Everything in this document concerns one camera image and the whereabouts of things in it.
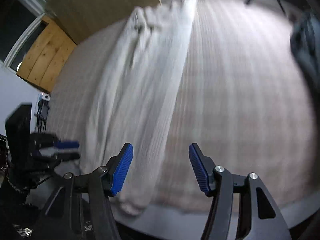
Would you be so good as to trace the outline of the cream knit sweater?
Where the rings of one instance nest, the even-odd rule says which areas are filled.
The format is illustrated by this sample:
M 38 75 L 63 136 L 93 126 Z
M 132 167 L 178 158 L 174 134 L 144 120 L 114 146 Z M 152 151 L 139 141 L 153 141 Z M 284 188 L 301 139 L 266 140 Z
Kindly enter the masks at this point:
M 187 57 L 197 0 L 137 7 L 99 77 L 85 127 L 80 169 L 107 163 L 124 143 L 133 161 L 118 207 L 140 215 L 151 202 Z

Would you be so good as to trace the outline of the white power strip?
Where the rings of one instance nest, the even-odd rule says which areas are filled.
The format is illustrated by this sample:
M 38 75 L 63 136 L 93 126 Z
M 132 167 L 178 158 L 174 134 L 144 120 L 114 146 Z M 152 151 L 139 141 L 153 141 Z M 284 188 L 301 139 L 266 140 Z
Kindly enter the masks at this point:
M 44 92 L 40 92 L 39 94 L 38 94 L 38 97 L 37 97 L 37 101 L 39 102 L 39 101 L 41 101 L 41 100 L 44 100 L 44 101 L 50 101 L 50 95 L 49 94 L 46 94 L 46 93 L 44 93 Z

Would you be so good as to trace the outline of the plaid beige floor mat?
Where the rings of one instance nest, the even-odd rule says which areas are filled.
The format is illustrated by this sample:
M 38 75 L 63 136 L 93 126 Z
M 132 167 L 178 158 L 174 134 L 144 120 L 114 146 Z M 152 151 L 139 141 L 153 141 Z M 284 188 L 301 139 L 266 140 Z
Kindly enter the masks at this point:
M 52 91 L 47 129 L 77 140 L 80 154 L 99 77 L 130 15 L 82 41 Z M 149 205 L 209 209 L 188 160 L 193 142 L 232 173 L 257 172 L 280 206 L 319 190 L 316 116 L 291 54 L 291 32 L 284 16 L 261 3 L 246 7 L 241 0 L 197 0 Z

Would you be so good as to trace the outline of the pine plank panel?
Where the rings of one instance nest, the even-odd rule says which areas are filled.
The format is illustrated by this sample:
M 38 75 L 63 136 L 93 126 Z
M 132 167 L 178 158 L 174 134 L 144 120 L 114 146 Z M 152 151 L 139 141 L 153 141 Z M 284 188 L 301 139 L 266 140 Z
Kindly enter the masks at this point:
M 42 16 L 41 23 L 46 27 L 22 60 L 17 76 L 50 93 L 76 44 L 48 16 Z

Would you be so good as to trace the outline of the light plywood board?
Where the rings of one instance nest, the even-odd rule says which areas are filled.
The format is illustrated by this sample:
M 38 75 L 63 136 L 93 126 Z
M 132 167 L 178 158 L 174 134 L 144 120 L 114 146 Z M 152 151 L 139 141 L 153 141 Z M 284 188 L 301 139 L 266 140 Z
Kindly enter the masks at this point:
M 47 0 L 46 10 L 79 44 L 97 31 L 129 16 L 135 7 L 154 7 L 161 0 Z

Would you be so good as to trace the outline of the dark teal jacket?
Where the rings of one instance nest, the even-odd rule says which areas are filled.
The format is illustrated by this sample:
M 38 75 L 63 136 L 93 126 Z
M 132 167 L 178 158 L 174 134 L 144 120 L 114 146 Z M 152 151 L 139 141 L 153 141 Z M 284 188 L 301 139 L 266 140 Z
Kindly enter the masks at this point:
M 310 89 L 319 93 L 319 19 L 313 12 L 306 12 L 294 24 L 290 48 Z

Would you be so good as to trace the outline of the white window frame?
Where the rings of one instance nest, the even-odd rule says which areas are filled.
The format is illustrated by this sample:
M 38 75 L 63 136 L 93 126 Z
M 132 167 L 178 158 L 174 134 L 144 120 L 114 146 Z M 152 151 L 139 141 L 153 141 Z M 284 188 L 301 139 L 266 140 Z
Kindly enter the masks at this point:
M 47 0 L 1 0 L 1 67 L 17 72 L 44 30 L 40 18 Z

